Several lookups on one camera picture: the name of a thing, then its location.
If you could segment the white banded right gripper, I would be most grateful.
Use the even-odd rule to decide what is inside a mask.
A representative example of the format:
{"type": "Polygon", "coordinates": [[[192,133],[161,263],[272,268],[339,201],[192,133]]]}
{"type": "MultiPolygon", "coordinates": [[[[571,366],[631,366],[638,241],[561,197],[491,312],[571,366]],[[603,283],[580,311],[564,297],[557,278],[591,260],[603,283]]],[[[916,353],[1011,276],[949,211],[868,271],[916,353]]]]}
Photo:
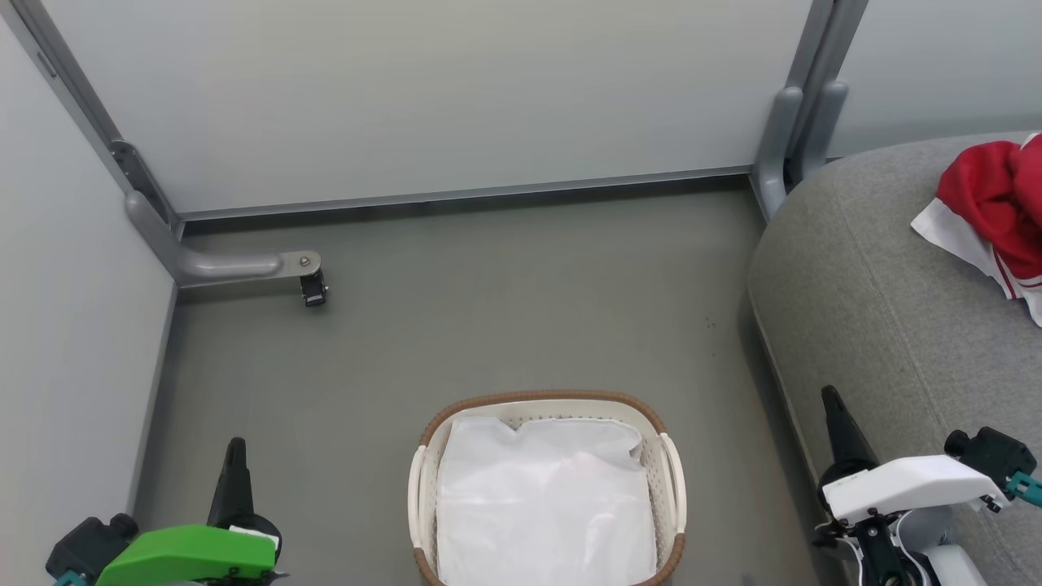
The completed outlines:
{"type": "Polygon", "coordinates": [[[879,465],[855,418],[833,386],[821,389],[834,462],[822,478],[843,478],[822,487],[834,519],[857,524],[945,505],[1004,508],[1000,487],[985,474],[946,455],[900,457],[879,465]]]}

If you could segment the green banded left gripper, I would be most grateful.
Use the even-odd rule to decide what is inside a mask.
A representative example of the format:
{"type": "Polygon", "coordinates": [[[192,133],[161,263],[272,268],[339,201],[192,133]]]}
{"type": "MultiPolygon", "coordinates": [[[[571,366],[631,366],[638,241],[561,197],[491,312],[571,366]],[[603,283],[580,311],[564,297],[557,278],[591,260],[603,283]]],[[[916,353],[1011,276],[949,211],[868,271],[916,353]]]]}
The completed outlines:
{"type": "Polygon", "coordinates": [[[105,566],[97,585],[272,585],[282,534],[254,514],[247,445],[231,438],[213,493],[208,524],[146,531],[105,566]]]}

